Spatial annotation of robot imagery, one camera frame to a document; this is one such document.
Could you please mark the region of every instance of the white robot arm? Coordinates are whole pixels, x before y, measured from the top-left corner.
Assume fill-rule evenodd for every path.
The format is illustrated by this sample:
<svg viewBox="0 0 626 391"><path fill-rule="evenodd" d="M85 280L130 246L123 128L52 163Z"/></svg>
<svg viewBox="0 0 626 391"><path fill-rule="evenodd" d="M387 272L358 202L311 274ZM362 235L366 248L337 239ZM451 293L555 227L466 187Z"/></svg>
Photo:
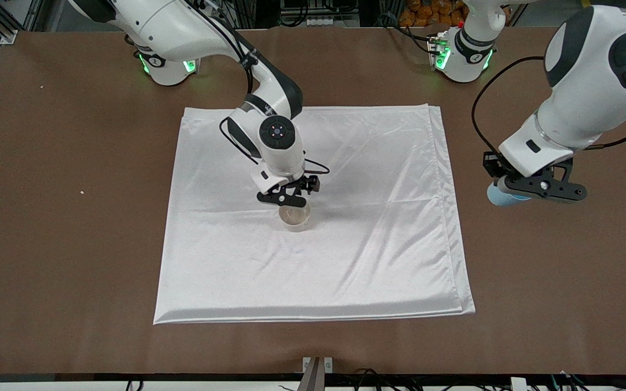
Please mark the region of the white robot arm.
<svg viewBox="0 0 626 391"><path fill-rule="evenodd" d="M477 79L489 65L494 42L506 24L502 5L537 0L463 0L470 9L462 27L451 27L430 40L432 65L459 83Z"/></svg>
<svg viewBox="0 0 626 391"><path fill-rule="evenodd" d="M227 138L256 163L251 178L260 190L258 200L304 207L301 191L318 191L317 176L305 175L303 145L290 121L301 112L301 90L230 25L184 0L69 2L85 17L124 30L158 84L180 83L196 71L196 61L210 55L227 55L250 70L258 89L246 94L220 127L226 124ZM293 195L285 188L293 188Z"/></svg>
<svg viewBox="0 0 626 391"><path fill-rule="evenodd" d="M485 168L503 193L580 201L586 189L566 181L571 157L626 121L626 10L594 5L569 18L544 70L551 96L499 146L501 156L485 154ZM553 166L567 170L562 181Z"/></svg>

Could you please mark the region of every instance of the folded cloth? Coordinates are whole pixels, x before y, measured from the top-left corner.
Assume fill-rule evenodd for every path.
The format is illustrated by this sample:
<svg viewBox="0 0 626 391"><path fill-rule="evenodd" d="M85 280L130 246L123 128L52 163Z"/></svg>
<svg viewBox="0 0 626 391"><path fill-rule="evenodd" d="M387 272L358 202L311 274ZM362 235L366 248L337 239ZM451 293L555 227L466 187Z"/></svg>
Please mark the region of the folded cloth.
<svg viewBox="0 0 626 391"><path fill-rule="evenodd" d="M474 312L438 107L303 109L306 158L331 170L303 232L256 200L229 112L185 109L154 324Z"/></svg>

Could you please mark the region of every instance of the metal bracket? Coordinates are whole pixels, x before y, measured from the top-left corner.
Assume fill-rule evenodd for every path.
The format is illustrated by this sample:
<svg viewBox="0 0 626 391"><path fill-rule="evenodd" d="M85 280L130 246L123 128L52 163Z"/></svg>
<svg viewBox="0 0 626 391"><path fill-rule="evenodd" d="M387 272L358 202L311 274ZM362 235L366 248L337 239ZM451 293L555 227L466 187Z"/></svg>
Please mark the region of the metal bracket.
<svg viewBox="0 0 626 391"><path fill-rule="evenodd" d="M577 203L586 198L586 187L569 182L574 159L544 167L528 178L520 175L501 155L487 151L482 156L482 166L494 178L500 191L517 196L536 197L558 203ZM554 168L564 170L561 180L554 178Z"/></svg>
<svg viewBox="0 0 626 391"><path fill-rule="evenodd" d="M305 360L304 358L303 378L296 391L325 391L325 364L323 364L323 359L320 357L308 358L308 365L305 364ZM332 366L333 359L330 358L331 369Z"/></svg>
<svg viewBox="0 0 626 391"><path fill-rule="evenodd" d="M16 42L16 35L18 35L18 30L13 30L13 34L11 35L2 35L0 38L0 45L13 45L13 42Z"/></svg>
<svg viewBox="0 0 626 391"><path fill-rule="evenodd" d="M310 362L311 362L310 357L303 358L303 371L304 372L306 372L306 369L308 368L308 365ZM333 373L333 358L332 357L325 357L325 359L323 360L323 365L325 366L326 374Z"/></svg>
<svg viewBox="0 0 626 391"><path fill-rule="evenodd" d="M436 37L430 37L427 41L427 49L429 52L439 52L440 54L429 54L429 66L431 70L437 67L445 66L445 61L449 55L450 48L446 40L447 31L438 33Z"/></svg>
<svg viewBox="0 0 626 391"><path fill-rule="evenodd" d="M293 194L286 193L286 189L293 188ZM271 189L267 194L258 193L258 201L266 204L303 208L306 206L306 199L301 197L301 192L305 191L310 195L311 191L320 191L320 181L317 175L302 176L286 185Z"/></svg>

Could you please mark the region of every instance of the clear plastic cup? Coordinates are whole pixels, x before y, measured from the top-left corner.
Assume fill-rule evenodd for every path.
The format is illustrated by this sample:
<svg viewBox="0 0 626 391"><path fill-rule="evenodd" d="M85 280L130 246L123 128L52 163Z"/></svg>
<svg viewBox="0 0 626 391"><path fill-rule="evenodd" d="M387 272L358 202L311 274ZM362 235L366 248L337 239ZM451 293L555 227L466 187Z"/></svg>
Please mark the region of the clear plastic cup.
<svg viewBox="0 0 626 391"><path fill-rule="evenodd" d="M502 193L494 183L491 183L487 188L487 198L497 207L507 207L530 200L529 197L524 195Z"/></svg>
<svg viewBox="0 0 626 391"><path fill-rule="evenodd" d="M310 203L305 207L279 207L279 218L281 224L291 232L301 232L308 225L308 218L311 215Z"/></svg>

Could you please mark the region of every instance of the blue object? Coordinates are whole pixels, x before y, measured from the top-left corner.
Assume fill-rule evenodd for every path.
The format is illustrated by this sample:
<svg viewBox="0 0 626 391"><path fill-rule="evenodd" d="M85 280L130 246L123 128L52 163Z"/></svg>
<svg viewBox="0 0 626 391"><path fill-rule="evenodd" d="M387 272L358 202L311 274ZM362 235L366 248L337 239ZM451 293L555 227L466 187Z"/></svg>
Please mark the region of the blue object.
<svg viewBox="0 0 626 391"><path fill-rule="evenodd" d="M530 200L530 197L526 197L524 195L515 195L515 194L506 194L502 193L499 188L492 183L487 188L487 198L489 201L497 207L507 207L509 205L514 205L518 203L522 203L524 201Z"/></svg>

